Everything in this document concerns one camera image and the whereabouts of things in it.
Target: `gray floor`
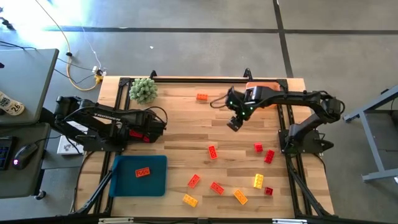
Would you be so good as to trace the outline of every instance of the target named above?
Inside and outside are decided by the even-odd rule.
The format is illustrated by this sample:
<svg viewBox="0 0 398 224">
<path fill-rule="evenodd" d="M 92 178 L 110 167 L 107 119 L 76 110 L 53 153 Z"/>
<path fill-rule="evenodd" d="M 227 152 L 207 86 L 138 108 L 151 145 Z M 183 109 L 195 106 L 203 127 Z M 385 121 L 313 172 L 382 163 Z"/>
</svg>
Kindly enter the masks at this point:
<svg viewBox="0 0 398 224">
<path fill-rule="evenodd" d="M 48 0 L 53 2 L 52 10 L 47 1 L 42 2 L 63 26 L 79 26 L 82 21 L 84 26 L 95 27 L 277 28 L 272 0 Z M 55 47 L 61 51 L 60 58 L 66 59 L 61 33 L 41 31 L 43 26 L 52 26 L 52 21 L 34 1 L 26 4 L 21 8 L 12 0 L 4 3 L 3 16 L 15 24 L 17 32 L 1 27 L 0 40 Z M 285 29 L 398 29 L 395 0 L 279 0 L 279 4 Z M 96 65 L 84 34 L 66 35 L 74 63 L 88 68 Z M 149 75 L 155 69 L 159 75 L 239 77 L 249 67 L 256 77 L 286 77 L 278 34 L 87 32 L 86 37 L 108 75 Z M 288 34 L 286 39 L 294 77 L 304 78 L 308 90 L 336 95 L 346 103 L 347 112 L 398 84 L 397 35 Z M 57 69 L 64 72 L 65 64 L 57 62 Z M 89 74 L 72 68 L 76 80 Z M 81 86 L 92 84 L 89 79 Z M 53 110 L 58 95 L 96 100 L 98 92 L 99 87 L 78 91 L 54 73 L 45 107 Z M 335 143 L 324 156 L 335 213 L 344 218 L 396 223 L 398 185 L 394 180 L 362 183 L 361 175 L 376 171 L 376 165 L 361 123 L 340 121 L 320 129 Z M 51 141 L 49 146 L 54 150 L 57 142 Z M 79 158 L 66 161 L 52 155 L 46 157 L 49 167 L 79 162 Z M 46 171 L 42 188 L 48 197 L 42 201 L 31 197 L 0 200 L 0 220 L 68 213 L 77 170 Z"/>
</svg>

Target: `wooden tabletop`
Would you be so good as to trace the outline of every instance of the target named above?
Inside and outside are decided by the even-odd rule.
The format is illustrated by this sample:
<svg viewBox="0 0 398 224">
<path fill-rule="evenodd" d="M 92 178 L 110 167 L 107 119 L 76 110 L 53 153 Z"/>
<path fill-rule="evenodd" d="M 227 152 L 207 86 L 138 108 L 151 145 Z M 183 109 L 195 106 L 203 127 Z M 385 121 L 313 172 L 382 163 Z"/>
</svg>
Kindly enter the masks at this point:
<svg viewBox="0 0 398 224">
<path fill-rule="evenodd" d="M 98 102 L 114 106 L 120 77 L 105 77 Z M 305 89 L 301 78 L 288 79 L 290 91 Z M 213 109 L 196 100 L 197 93 L 209 96 L 208 101 L 226 94 L 232 84 L 219 83 L 158 83 L 158 94 L 151 106 L 163 107 L 169 123 L 164 135 L 153 144 L 128 145 L 123 155 L 166 155 L 168 159 L 167 190 L 163 197 L 116 197 L 112 216 L 128 217 L 229 217 L 229 218 L 288 218 L 293 217 L 292 199 L 285 157 L 280 153 L 277 131 L 280 129 L 276 108 L 256 110 L 238 132 L 226 123 L 233 111 Z M 233 84 L 244 91 L 245 84 Z M 131 102 L 130 108 L 146 108 Z M 310 116 L 307 107 L 293 106 L 299 123 Z M 261 142 L 264 152 L 254 152 L 254 143 Z M 218 158 L 211 160 L 208 146 L 214 145 Z M 271 164 L 264 162 L 266 151 L 275 151 Z M 80 176 L 76 206 L 80 208 L 94 192 L 100 180 L 103 152 L 94 153 L 86 162 Z M 322 163 L 311 154 L 303 154 L 303 166 L 308 188 L 323 207 L 333 213 L 330 193 Z M 197 174 L 200 181 L 194 189 L 187 186 Z M 253 187 L 255 174 L 264 175 L 263 188 Z M 222 196 L 210 189 L 212 182 L 224 189 Z M 273 196 L 264 195 L 264 187 L 274 189 Z M 241 205 L 234 197 L 241 190 L 248 198 Z M 297 191 L 304 211 L 302 193 Z M 182 202 L 189 194 L 198 200 L 195 208 Z M 103 197 L 102 209 L 106 204 Z"/>
</svg>

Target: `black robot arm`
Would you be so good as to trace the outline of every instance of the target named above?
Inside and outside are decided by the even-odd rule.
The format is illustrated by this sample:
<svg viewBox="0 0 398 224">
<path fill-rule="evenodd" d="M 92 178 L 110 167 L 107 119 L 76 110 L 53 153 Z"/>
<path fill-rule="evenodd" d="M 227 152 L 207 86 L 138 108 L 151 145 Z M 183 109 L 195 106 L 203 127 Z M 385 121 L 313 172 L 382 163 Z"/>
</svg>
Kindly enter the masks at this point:
<svg viewBox="0 0 398 224">
<path fill-rule="evenodd" d="M 100 148 L 104 151 L 119 151 L 126 141 L 155 142 L 163 135 L 167 124 L 150 109 L 114 110 L 77 96 L 59 96 L 57 103 L 53 122 L 55 129 L 77 143 L 88 146 L 85 150 Z M 104 123 L 95 117 L 111 120 L 116 125 Z M 84 133 L 67 121 L 75 121 L 89 131 Z"/>
<path fill-rule="evenodd" d="M 241 93 L 232 86 L 226 96 L 226 106 L 236 114 L 228 123 L 234 131 L 238 131 L 243 121 L 249 120 L 257 108 L 273 104 L 310 107 L 315 113 L 302 123 L 291 125 L 286 136 L 286 142 L 296 145 L 303 142 L 306 135 L 319 125 L 338 121 L 345 107 L 342 101 L 325 91 L 276 91 L 265 86 L 255 86 Z M 331 142 L 325 143 L 327 144 L 323 150 L 333 146 Z"/>
</svg>

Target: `blue mat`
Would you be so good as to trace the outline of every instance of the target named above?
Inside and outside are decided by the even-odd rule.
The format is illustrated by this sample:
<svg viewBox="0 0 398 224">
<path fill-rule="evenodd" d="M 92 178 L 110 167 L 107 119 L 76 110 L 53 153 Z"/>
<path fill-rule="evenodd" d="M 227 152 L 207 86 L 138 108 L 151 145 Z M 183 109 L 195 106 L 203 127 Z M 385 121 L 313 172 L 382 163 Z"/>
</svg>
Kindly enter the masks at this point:
<svg viewBox="0 0 398 224">
<path fill-rule="evenodd" d="M 145 167 L 149 167 L 150 175 L 137 178 L 136 170 Z M 109 196 L 163 196 L 166 173 L 166 156 L 118 156 L 113 162 Z"/>
</svg>

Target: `succulent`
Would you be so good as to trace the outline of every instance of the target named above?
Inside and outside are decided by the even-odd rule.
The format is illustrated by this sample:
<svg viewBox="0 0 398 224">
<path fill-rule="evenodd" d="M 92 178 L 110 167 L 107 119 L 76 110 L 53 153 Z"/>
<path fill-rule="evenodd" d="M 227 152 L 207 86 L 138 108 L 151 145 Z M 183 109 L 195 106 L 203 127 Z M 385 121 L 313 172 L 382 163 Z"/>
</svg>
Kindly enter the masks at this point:
<svg viewBox="0 0 398 224">
<path fill-rule="evenodd" d="M 129 91 L 130 99 L 136 100 L 138 104 L 152 102 L 157 96 L 157 86 L 150 78 L 136 78 Z"/>
</svg>

